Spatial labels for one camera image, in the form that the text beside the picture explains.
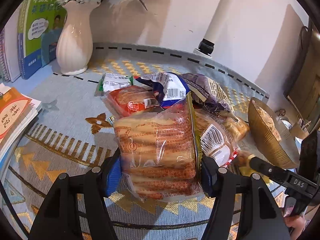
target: book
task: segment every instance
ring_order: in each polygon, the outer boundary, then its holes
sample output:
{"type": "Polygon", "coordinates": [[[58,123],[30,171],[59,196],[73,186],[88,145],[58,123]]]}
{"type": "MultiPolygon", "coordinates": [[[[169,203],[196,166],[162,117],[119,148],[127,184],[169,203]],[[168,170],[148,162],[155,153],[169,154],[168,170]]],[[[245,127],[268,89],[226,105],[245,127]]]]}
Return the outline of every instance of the book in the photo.
{"type": "Polygon", "coordinates": [[[18,57],[21,76],[28,79],[56,58],[66,17],[56,0],[24,0],[18,19],[18,57]]]}
{"type": "Polygon", "coordinates": [[[16,40],[20,6],[12,14],[0,34],[0,65],[3,78],[6,81],[15,81],[20,76],[18,49],[16,40]]]}
{"type": "Polygon", "coordinates": [[[14,141],[42,108],[41,101],[22,95],[15,88],[7,87],[3,83],[0,84],[1,94],[0,133],[5,131],[0,135],[0,163],[3,162],[4,156],[14,141]]]}

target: barcode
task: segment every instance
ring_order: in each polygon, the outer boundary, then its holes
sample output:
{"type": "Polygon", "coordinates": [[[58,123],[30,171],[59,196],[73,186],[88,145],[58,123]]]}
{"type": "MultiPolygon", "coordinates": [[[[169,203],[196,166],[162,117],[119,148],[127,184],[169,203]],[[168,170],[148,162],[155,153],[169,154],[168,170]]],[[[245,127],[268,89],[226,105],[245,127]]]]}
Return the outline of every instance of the barcode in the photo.
{"type": "Polygon", "coordinates": [[[144,109],[149,108],[150,106],[156,106],[158,101],[155,98],[148,98],[143,100],[144,103],[144,109]]]}
{"type": "Polygon", "coordinates": [[[213,148],[222,145],[224,142],[221,132],[210,125],[201,137],[201,148],[204,153],[209,153],[213,148]]]}
{"type": "Polygon", "coordinates": [[[175,98],[178,96],[179,89],[177,88],[169,88],[167,89],[166,95],[167,98],[175,98]]]}

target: bread roll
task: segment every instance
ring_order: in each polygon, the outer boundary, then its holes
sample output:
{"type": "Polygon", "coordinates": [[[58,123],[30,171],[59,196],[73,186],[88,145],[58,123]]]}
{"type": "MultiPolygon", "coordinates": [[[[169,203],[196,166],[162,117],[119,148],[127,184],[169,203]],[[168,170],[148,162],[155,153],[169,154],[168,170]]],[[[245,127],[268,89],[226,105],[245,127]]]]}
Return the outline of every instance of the bread roll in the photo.
{"type": "Polygon", "coordinates": [[[263,110],[260,106],[256,105],[256,110],[258,114],[261,116],[262,120],[265,122],[271,133],[275,136],[278,142],[281,141],[281,136],[275,127],[275,123],[273,122],[272,117],[263,110]]]}

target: golden bowl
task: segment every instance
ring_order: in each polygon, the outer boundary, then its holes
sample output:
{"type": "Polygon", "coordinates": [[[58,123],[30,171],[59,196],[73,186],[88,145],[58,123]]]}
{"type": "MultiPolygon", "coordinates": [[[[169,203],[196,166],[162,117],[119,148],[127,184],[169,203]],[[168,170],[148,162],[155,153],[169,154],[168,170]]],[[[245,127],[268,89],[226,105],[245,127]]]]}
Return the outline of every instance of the golden bowl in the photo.
{"type": "Polygon", "coordinates": [[[248,121],[257,149],[271,164],[283,169],[293,169],[299,166],[300,156],[293,137],[280,118],[265,103],[257,98],[251,98],[248,121]],[[256,105],[272,117],[275,128],[281,136],[280,142],[277,141],[259,115],[256,105]]]}

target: plastic bag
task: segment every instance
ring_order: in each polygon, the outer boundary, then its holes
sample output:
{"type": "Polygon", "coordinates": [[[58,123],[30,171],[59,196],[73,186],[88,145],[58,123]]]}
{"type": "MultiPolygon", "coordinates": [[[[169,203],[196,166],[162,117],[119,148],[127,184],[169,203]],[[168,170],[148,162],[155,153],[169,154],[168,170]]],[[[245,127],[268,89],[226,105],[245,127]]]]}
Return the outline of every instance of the plastic bag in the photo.
{"type": "Polygon", "coordinates": [[[234,138],[236,143],[241,141],[249,132],[249,125],[243,121],[241,118],[233,115],[233,117],[219,115],[217,117],[219,123],[223,125],[224,128],[230,133],[234,138]]]}
{"type": "Polygon", "coordinates": [[[235,112],[226,93],[211,78],[199,73],[185,73],[181,77],[188,84],[192,99],[204,106],[209,112],[219,112],[221,110],[235,112]]]}
{"type": "Polygon", "coordinates": [[[129,86],[108,92],[106,100],[109,108],[112,107],[116,111],[118,118],[148,112],[153,109],[153,106],[158,105],[152,92],[138,86],[129,86]]]}
{"type": "Polygon", "coordinates": [[[186,100],[161,113],[114,121],[127,188],[137,198],[173,202],[202,194],[186,100]]]}
{"type": "Polygon", "coordinates": [[[110,92],[132,86],[132,78],[124,75],[105,73],[99,82],[99,91],[110,92]]]}
{"type": "Polygon", "coordinates": [[[202,153],[214,158],[219,167],[236,157],[237,144],[230,134],[203,109],[195,109],[202,153]]]}
{"type": "Polygon", "coordinates": [[[136,79],[138,82],[153,87],[153,93],[162,108],[169,108],[185,98],[190,91],[188,85],[177,74],[156,72],[143,75],[136,79]]]}

